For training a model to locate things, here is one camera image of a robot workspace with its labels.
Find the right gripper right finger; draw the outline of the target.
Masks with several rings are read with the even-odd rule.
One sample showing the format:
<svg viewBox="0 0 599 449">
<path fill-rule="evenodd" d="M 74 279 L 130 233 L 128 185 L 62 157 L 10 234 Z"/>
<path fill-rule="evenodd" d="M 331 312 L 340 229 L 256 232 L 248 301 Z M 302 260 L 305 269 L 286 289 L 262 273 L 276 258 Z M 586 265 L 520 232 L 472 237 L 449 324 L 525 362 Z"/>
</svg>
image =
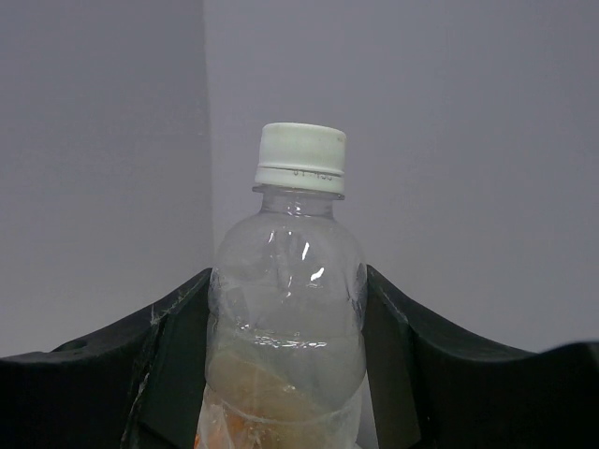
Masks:
<svg viewBox="0 0 599 449">
<path fill-rule="evenodd" d="M 542 353 L 470 332 L 368 272 L 363 329 L 382 448 L 594 448 L 598 345 Z"/>
</svg>

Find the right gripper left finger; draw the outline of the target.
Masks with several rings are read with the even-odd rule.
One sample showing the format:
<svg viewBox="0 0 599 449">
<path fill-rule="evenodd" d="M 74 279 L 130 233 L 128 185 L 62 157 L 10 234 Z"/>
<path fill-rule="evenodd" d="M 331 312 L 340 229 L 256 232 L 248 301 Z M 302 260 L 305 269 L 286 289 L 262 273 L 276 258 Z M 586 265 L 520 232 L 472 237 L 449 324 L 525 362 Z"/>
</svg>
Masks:
<svg viewBox="0 0 599 449">
<path fill-rule="evenodd" d="M 2 447 L 193 447 L 210 276 L 50 352 L 2 358 Z"/>
</svg>

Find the clear crushed bottle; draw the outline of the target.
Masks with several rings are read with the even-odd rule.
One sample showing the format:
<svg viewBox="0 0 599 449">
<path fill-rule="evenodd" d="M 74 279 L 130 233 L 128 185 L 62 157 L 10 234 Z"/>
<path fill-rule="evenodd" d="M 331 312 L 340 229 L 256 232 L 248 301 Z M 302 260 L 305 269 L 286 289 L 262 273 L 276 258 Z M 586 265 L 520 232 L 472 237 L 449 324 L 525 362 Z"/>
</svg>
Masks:
<svg viewBox="0 0 599 449">
<path fill-rule="evenodd" d="M 366 377 L 367 268 L 334 217 L 346 136 L 321 125 L 261 132 L 259 211 L 212 268 L 200 448 L 353 448 Z"/>
</svg>

